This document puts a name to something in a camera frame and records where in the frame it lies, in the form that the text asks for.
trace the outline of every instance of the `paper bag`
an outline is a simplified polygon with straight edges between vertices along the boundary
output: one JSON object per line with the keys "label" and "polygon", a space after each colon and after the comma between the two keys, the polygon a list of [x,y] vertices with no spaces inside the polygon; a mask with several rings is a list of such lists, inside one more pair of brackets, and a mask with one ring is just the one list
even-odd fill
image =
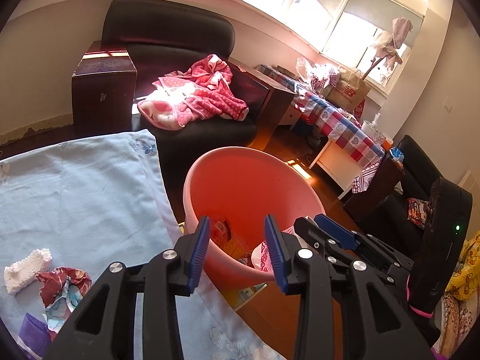
{"label": "paper bag", "polygon": [[340,68],[340,81],[327,95],[327,100],[336,107],[352,113],[368,95],[370,87],[358,74],[350,69]]}

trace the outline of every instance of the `red and blue checkered tablecloth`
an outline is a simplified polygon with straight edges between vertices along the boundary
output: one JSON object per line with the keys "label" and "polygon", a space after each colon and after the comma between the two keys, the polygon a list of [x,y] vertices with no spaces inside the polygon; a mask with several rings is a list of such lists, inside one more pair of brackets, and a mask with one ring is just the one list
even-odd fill
{"label": "red and blue checkered tablecloth", "polygon": [[357,126],[344,117],[332,104],[302,86],[302,83],[261,64],[258,71],[296,93],[292,106],[318,126],[323,135],[335,142],[362,168],[383,158],[385,151]]}

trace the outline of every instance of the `black leather sofa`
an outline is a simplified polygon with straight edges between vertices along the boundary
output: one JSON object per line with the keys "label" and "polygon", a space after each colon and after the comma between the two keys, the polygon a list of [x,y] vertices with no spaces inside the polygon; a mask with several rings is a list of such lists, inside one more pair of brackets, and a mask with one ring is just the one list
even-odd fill
{"label": "black leather sofa", "polygon": [[422,244],[423,230],[407,220],[407,198],[429,200],[431,185],[442,174],[409,135],[402,138],[398,148],[405,156],[405,175],[401,180],[403,195],[396,191],[390,192],[357,224],[365,233],[372,234],[406,256],[415,258]]}
{"label": "black leather sofa", "polygon": [[[209,54],[227,60],[235,44],[235,31],[224,17],[189,5],[163,0],[114,0],[106,14],[101,43],[127,49],[137,71],[137,99],[155,89],[152,83],[158,77],[186,71]],[[230,88],[250,109],[246,120],[215,116],[195,120],[180,131],[166,131],[151,125],[143,116],[133,117],[133,131],[148,128],[155,136],[164,175],[174,171],[185,174],[209,150],[247,146],[254,140],[256,119],[269,89],[234,66],[231,68]]]}

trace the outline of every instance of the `electrical outlet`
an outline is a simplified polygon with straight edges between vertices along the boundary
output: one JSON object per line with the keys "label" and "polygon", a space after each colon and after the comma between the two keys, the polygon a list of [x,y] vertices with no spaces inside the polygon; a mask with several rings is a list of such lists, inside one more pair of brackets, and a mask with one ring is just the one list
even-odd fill
{"label": "electrical outlet", "polygon": [[448,113],[450,113],[450,111],[452,110],[453,105],[452,103],[450,103],[448,96],[445,97],[445,101],[443,102],[443,107],[446,109]]}

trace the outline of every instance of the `blue gripper pad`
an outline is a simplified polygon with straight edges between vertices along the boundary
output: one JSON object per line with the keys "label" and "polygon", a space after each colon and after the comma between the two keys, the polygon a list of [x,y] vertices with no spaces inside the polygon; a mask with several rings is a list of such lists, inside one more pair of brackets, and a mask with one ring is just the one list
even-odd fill
{"label": "blue gripper pad", "polygon": [[268,253],[270,254],[270,261],[272,262],[275,282],[281,291],[285,293],[288,288],[287,263],[278,237],[281,237],[281,234],[276,229],[272,218],[268,215],[265,218],[265,241],[267,243]]}
{"label": "blue gripper pad", "polygon": [[206,217],[205,220],[203,220],[203,223],[201,223],[200,229],[197,228],[195,232],[198,232],[199,234],[189,262],[189,276],[187,282],[187,287],[191,294],[194,293],[195,288],[198,287],[198,284],[200,283],[203,263],[205,262],[208,242],[210,240],[210,219]]}
{"label": "blue gripper pad", "polygon": [[315,216],[314,221],[319,228],[328,233],[333,239],[339,241],[342,249],[350,249],[352,251],[357,249],[355,236],[343,226],[340,226],[337,222],[330,219],[328,216],[324,214],[318,214]]}

